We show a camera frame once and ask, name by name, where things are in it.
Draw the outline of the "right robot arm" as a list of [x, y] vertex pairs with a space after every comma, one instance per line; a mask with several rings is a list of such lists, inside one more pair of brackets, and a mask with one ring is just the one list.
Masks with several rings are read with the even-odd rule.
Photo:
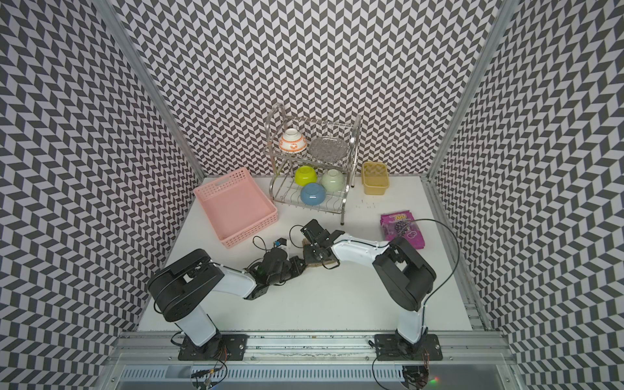
[[403, 237], [371, 241], [344, 231], [328, 232], [312, 219], [301, 228], [308, 241], [304, 258], [325, 265], [334, 261], [357, 263], [374, 270], [388, 295], [401, 307], [396, 332], [404, 343], [416, 346], [427, 333], [425, 301], [433, 292], [436, 273], [432, 266]]

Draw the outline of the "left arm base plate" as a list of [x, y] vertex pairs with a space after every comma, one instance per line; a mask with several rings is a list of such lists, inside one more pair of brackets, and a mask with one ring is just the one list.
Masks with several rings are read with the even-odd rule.
[[188, 336], [185, 337], [180, 352], [179, 361], [242, 361], [245, 356], [249, 336], [247, 334], [218, 332], [203, 346], [196, 346]]

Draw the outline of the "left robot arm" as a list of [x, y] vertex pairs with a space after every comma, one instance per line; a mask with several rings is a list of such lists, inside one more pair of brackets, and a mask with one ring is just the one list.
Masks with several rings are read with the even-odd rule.
[[299, 277], [307, 268], [303, 258], [289, 257], [273, 248], [261, 261], [238, 270], [214, 262], [205, 250], [194, 250], [171, 266], [156, 272], [147, 289], [154, 309], [169, 323], [175, 323], [191, 345], [203, 348], [219, 338], [219, 330], [203, 310], [209, 293], [222, 292], [253, 301], [269, 288]]

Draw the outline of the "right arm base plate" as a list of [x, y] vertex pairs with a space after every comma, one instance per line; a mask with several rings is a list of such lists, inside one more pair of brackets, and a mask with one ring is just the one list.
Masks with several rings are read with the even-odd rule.
[[411, 344], [397, 333], [375, 334], [371, 345], [376, 357], [382, 361], [422, 361], [443, 360], [440, 341], [435, 334], [426, 334], [417, 343]]

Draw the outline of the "striped brown dishcloth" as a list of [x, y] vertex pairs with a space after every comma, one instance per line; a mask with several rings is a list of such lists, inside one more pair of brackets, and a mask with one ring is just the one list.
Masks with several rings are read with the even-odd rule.
[[312, 244], [308, 239], [304, 238], [302, 244], [303, 258], [308, 267], [320, 266], [326, 269], [333, 269], [339, 266], [339, 262], [330, 250], [333, 239], [328, 238], [320, 243]]

